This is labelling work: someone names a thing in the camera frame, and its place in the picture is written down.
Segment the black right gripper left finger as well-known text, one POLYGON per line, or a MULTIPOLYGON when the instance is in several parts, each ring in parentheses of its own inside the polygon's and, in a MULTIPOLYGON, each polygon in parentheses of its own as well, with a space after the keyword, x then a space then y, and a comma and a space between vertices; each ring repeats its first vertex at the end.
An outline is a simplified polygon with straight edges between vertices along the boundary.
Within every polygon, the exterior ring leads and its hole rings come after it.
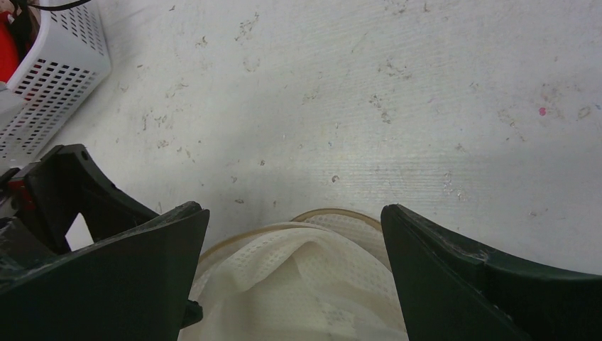
POLYGON ((1 287, 1 339, 176 340, 203 318, 189 294, 209 216, 186 202, 10 273, 1 287))

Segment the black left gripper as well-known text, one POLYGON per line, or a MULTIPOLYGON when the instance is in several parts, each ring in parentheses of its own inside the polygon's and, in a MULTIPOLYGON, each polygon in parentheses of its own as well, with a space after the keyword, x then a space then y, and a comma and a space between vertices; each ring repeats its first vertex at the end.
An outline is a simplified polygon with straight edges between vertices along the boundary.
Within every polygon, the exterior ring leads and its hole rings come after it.
POLYGON ((160 242, 135 236, 107 244, 158 213, 120 190, 82 144, 59 145, 1 176, 1 262, 84 264, 160 260, 160 242))

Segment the white mesh bag beige trim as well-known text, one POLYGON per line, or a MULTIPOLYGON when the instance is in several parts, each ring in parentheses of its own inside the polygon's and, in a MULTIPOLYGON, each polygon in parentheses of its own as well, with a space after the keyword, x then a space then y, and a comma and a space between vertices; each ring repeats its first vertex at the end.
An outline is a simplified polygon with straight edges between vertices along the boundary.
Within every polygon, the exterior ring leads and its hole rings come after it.
POLYGON ((305 212, 204 251, 180 340, 406 340, 378 220, 305 212))

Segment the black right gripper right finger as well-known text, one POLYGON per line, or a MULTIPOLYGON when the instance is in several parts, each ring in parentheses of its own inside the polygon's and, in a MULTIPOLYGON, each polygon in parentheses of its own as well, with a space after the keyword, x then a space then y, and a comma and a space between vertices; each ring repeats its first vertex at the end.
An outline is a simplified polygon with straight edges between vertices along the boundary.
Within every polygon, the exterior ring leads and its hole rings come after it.
POLYGON ((600 340, 601 277, 528 261, 387 205, 381 227, 411 340, 600 340))

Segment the red bra black trim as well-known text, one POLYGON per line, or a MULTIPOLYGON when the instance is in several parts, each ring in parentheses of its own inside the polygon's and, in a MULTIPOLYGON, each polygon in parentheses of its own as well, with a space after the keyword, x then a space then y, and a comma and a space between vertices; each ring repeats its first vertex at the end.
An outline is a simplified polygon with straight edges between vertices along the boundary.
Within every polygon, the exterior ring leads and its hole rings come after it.
POLYGON ((1 81, 7 83, 20 64, 16 43, 9 31, 9 12, 1 12, 1 81))

